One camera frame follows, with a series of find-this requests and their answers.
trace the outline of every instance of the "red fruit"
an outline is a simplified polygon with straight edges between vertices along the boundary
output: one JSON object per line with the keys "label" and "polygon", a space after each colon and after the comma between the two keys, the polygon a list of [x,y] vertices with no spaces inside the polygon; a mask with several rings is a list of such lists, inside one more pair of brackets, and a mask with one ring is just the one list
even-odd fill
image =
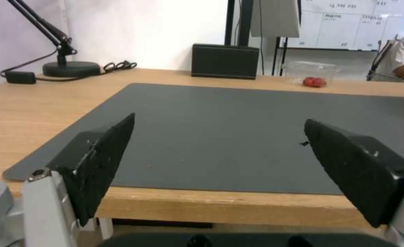
{"label": "red fruit", "polygon": [[324,78],[321,78],[321,77],[317,77],[317,78],[315,78],[314,80],[313,80],[313,85],[315,86],[315,87],[323,87],[323,86],[325,86],[327,84],[327,82],[325,81],[325,79]]}
{"label": "red fruit", "polygon": [[313,85],[314,85],[314,83],[313,83],[314,80],[315,80],[315,77],[306,77],[306,78],[302,81],[302,84],[303,84],[304,86],[313,86]]}
{"label": "red fruit", "polygon": [[327,82],[324,78],[321,77],[306,77],[302,84],[304,86],[311,86],[311,87],[323,87],[326,86]]}

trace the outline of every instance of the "whiteboard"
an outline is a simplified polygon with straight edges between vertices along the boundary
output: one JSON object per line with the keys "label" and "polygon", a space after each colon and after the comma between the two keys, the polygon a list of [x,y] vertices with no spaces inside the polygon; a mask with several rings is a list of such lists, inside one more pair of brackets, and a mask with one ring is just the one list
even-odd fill
{"label": "whiteboard", "polygon": [[404,36],[404,0],[302,0],[299,38],[288,47],[377,50]]}

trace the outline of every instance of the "black speaker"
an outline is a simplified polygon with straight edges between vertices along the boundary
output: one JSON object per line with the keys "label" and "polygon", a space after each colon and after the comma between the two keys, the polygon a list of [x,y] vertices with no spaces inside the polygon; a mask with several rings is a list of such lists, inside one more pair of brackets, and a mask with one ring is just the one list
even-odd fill
{"label": "black speaker", "polygon": [[194,44],[191,76],[255,80],[258,48]]}

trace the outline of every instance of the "screw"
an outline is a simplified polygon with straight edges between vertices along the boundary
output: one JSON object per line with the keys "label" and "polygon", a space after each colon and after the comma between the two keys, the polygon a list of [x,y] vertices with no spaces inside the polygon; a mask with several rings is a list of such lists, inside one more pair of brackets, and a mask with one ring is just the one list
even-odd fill
{"label": "screw", "polygon": [[51,176],[51,170],[47,167],[43,169],[38,169],[35,170],[34,172],[31,173],[31,176],[28,177],[28,182],[34,182],[37,180],[40,180],[42,178],[46,178]]}

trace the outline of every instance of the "chair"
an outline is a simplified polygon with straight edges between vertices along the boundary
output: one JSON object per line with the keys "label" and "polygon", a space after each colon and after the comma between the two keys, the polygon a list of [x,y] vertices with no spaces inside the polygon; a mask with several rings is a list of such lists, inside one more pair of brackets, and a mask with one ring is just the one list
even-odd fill
{"label": "chair", "polygon": [[404,77],[397,77],[392,74],[391,71],[377,72],[381,63],[386,59],[390,59],[390,50],[398,43],[396,39],[390,39],[381,49],[382,41],[379,41],[379,50],[376,57],[373,60],[371,68],[367,74],[367,81],[391,81],[391,82],[403,82]]}

